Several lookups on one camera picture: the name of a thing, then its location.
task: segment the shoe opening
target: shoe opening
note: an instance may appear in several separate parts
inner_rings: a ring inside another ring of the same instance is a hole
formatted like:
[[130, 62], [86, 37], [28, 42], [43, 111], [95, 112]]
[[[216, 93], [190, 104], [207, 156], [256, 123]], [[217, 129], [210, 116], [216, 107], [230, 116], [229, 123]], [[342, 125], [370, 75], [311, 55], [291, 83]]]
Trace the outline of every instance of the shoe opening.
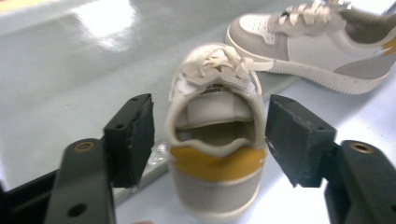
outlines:
[[254, 142], [254, 115], [248, 102], [221, 85], [215, 87], [190, 100], [177, 116], [178, 141], [197, 139], [212, 146], [225, 146], [238, 138]]
[[209, 145], [216, 147], [228, 145], [237, 138], [246, 138], [252, 142], [255, 138], [253, 121], [234, 121], [186, 130], [177, 129], [176, 134], [177, 139], [180, 142], [191, 139], [199, 139]]
[[347, 9], [343, 10], [341, 15], [346, 20], [346, 33], [351, 39], [362, 44], [376, 43], [396, 27], [396, 14], [377, 16]]

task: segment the shoelace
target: shoelace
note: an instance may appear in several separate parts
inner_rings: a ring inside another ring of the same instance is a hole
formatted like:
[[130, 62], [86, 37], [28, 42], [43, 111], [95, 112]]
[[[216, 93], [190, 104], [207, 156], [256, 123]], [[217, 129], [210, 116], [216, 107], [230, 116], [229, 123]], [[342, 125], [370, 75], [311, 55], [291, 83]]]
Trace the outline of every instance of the shoelace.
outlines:
[[[224, 56], [216, 56], [215, 53], [222, 50]], [[205, 76], [203, 68], [205, 65], [210, 65], [214, 68], [221, 68], [222, 66], [230, 67], [234, 70], [237, 77], [246, 78], [251, 75], [256, 85], [257, 94], [262, 94], [262, 85], [257, 77], [256, 71], [268, 71], [274, 66], [273, 62], [257, 63], [250, 58], [241, 58], [230, 46], [213, 49], [206, 54], [201, 54], [195, 61], [195, 65], [201, 77]]]
[[306, 25], [312, 25], [315, 21], [323, 21], [327, 23], [330, 20], [330, 9], [325, 7], [321, 2], [314, 2], [311, 7], [307, 5], [299, 5], [297, 9], [294, 7], [286, 8], [286, 11], [279, 18], [278, 23], [284, 24], [286, 20], [290, 21], [290, 24], [294, 26], [297, 24], [298, 18], [303, 17]]

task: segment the white sneaker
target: white sneaker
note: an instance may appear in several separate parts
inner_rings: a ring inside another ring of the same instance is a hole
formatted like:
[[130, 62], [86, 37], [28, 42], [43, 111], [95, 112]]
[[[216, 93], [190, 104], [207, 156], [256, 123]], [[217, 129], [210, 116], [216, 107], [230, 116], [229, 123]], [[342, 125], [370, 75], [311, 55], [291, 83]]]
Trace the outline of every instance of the white sneaker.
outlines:
[[253, 202], [266, 156], [261, 86], [224, 44], [191, 52], [175, 74], [165, 123], [169, 166], [180, 200], [196, 216], [227, 221]]
[[314, 2], [273, 15], [244, 15], [226, 43], [242, 56], [274, 61], [269, 72], [305, 77], [335, 91], [367, 92], [396, 61], [396, 15], [376, 16]]

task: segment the gray floor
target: gray floor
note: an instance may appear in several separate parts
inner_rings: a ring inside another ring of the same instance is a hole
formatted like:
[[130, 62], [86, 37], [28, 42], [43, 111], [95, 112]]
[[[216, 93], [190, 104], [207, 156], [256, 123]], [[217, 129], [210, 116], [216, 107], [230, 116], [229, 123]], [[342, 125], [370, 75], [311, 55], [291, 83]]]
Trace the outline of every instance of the gray floor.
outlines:
[[[241, 14], [271, 13], [303, 2], [79, 0], [0, 14], [3, 185], [13, 189], [56, 169], [68, 144], [101, 137], [107, 122], [137, 94], [153, 94], [156, 141], [161, 143], [170, 81], [187, 53], [207, 42], [223, 42], [228, 24]], [[305, 80], [282, 94], [334, 125], [338, 142], [368, 142], [395, 164], [395, 73], [359, 96]], [[278, 80], [264, 73], [260, 79], [266, 94], [293, 81], [274, 86]], [[123, 203], [117, 215], [125, 224], [143, 219], [201, 223], [178, 202], [169, 175]], [[235, 223], [264, 222], [328, 223], [322, 189], [293, 189], [269, 157], [259, 200]]]

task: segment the rubber sole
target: rubber sole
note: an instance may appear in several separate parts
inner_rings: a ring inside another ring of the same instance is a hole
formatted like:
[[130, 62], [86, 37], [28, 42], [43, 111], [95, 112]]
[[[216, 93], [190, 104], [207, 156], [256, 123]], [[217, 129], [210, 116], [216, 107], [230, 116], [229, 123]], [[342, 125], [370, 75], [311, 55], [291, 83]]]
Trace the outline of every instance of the rubber sole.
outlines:
[[273, 61], [274, 67], [268, 71], [270, 73], [287, 74], [297, 77], [303, 77], [308, 80], [314, 81], [326, 88], [329, 88], [334, 91], [340, 91], [343, 93], [348, 93], [348, 94], [365, 93], [378, 86], [383, 81], [383, 79], [388, 75], [388, 73], [386, 73], [382, 77], [372, 78], [372, 79], [349, 77], [303, 63], [288, 62], [288, 61], [277, 60], [277, 59], [267, 58], [257, 54], [253, 54], [238, 46], [231, 39], [230, 27], [228, 27], [227, 29], [225, 42], [228, 45], [233, 46], [241, 56], [249, 57], [257, 62]]
[[257, 195], [259, 194], [259, 188], [260, 185], [257, 187], [253, 196], [247, 203], [245, 203], [243, 206], [239, 207], [238, 209], [235, 209], [227, 213], [210, 213], [207, 211], [200, 211], [188, 206], [186, 203], [183, 202], [183, 200], [181, 200], [181, 202], [192, 214], [194, 214], [196, 217], [207, 223], [228, 223], [230, 221], [236, 220], [238, 217], [244, 214], [246, 210], [248, 210], [248, 208], [253, 204]]

